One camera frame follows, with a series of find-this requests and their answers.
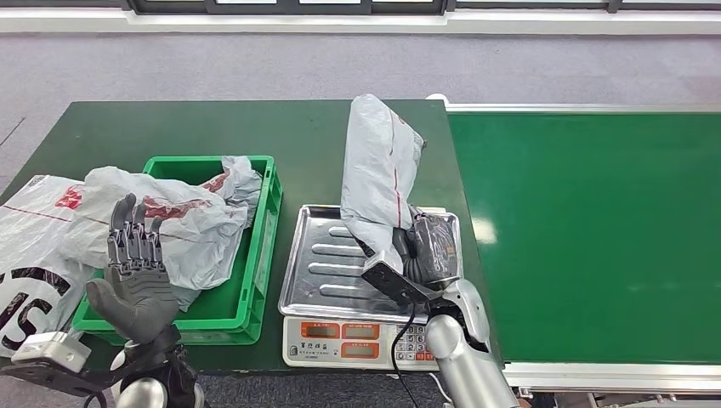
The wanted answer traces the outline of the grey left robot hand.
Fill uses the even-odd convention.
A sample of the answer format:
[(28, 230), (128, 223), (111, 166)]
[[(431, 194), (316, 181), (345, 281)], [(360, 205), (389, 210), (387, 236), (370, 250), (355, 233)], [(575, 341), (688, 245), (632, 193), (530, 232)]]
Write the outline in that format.
[(104, 277), (86, 284), (94, 312), (135, 343), (152, 342), (179, 311), (163, 262), (161, 225), (161, 218), (145, 223), (145, 204), (135, 194), (117, 201), (110, 217)]

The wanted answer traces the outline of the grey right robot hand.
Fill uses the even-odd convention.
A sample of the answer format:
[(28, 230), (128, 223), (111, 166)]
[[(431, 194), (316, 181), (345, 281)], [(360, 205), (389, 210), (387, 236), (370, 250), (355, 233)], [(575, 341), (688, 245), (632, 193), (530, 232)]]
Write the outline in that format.
[(439, 291), (459, 277), (454, 229), (439, 214), (418, 213), (410, 229), (394, 228), (392, 242), (409, 281)]

